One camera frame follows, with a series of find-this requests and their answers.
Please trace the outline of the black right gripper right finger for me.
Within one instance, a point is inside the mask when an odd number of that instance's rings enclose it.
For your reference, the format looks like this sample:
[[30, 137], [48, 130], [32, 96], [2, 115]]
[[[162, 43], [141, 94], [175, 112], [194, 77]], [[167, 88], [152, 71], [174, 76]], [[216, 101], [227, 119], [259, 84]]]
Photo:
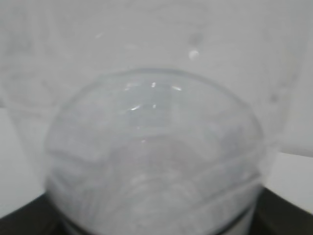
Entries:
[[258, 200], [250, 235], [313, 235], [313, 215], [265, 189]]

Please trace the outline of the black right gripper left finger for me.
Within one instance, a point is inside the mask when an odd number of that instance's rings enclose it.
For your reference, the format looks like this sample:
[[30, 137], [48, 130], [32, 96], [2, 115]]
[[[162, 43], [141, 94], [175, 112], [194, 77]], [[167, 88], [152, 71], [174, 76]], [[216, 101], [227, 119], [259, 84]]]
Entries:
[[46, 195], [0, 219], [1, 235], [65, 235], [60, 218]]

